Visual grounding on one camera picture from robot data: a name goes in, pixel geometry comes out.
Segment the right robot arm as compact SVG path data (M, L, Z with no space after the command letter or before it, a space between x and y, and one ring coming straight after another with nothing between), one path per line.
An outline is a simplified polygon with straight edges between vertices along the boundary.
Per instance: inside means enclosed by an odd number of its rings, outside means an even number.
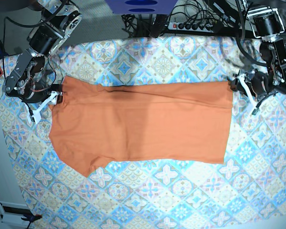
M51 95L61 97L62 86L36 80L45 61L70 37L82 20L78 6L71 0L30 0L28 7L41 12L41 20L30 25L29 48L21 53L16 66L4 80L2 90L27 104L44 102Z

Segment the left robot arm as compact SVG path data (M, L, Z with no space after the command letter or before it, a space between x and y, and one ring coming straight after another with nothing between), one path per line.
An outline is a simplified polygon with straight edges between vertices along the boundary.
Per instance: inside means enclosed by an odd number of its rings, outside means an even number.
M266 67L267 73L254 70L252 73L239 72L230 81L232 91L240 91L247 97L259 100L276 93L286 94L286 44L281 37L285 28L276 8L254 8L253 3L236 1L239 13L235 22L236 44L240 52L251 63ZM260 39L259 54L262 61L255 60L241 45L245 38L245 23L249 22L255 38Z

